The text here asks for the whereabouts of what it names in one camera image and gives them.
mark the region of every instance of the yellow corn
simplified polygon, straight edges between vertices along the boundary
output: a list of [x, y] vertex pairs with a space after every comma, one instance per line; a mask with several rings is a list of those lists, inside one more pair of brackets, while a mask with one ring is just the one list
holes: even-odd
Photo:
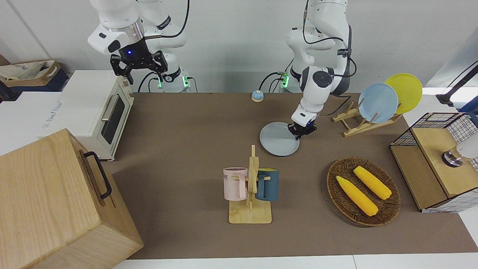
[[354, 169], [354, 173], [380, 199], [386, 200], [390, 198], [391, 190], [387, 186], [385, 186], [385, 184], [383, 184], [380, 179], [376, 178], [365, 168], [363, 168], [362, 166], [357, 166], [357, 168]]
[[365, 213], [372, 217], [377, 214], [379, 208], [370, 199], [363, 194], [355, 185], [343, 177], [337, 176], [340, 187], [345, 191], [347, 196]]

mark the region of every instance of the blue mug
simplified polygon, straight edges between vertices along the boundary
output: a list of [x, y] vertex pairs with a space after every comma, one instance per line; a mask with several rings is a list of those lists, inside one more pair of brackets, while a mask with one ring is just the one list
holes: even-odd
[[275, 201], [279, 197], [279, 170], [273, 168], [259, 168], [257, 173], [256, 199]]

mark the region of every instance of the yellow plate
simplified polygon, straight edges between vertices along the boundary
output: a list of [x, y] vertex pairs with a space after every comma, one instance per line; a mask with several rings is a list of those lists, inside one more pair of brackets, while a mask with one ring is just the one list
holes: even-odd
[[414, 109], [422, 99], [422, 84], [414, 75], [401, 73], [391, 76], [385, 84], [392, 87], [398, 96], [399, 108], [395, 113], [403, 114]]

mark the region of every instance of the table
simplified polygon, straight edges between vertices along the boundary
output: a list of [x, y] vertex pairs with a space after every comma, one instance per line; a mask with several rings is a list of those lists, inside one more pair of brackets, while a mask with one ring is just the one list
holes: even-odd
[[[304, 137], [292, 156], [265, 152], [261, 128], [289, 122], [299, 100], [293, 94], [266, 94], [261, 103], [252, 102], [250, 94], [137, 94], [116, 161], [104, 165], [114, 173], [145, 243], [131, 258], [477, 251], [459, 215], [416, 209], [388, 149], [407, 129], [404, 120], [343, 138], [342, 124], [319, 117], [318, 130]], [[324, 112], [342, 100], [331, 97]], [[247, 166], [252, 144], [258, 146], [261, 167], [281, 171], [279, 200], [272, 203], [272, 224], [232, 225], [222, 168]], [[361, 228], [334, 209], [326, 174], [335, 160], [347, 156], [367, 158], [395, 180], [402, 208], [394, 221]]]

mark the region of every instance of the pink mug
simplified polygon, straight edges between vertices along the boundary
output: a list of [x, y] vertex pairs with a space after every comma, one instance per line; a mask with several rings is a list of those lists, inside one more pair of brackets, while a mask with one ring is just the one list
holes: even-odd
[[224, 168], [224, 198], [228, 201], [241, 201], [247, 199], [246, 177], [247, 168]]

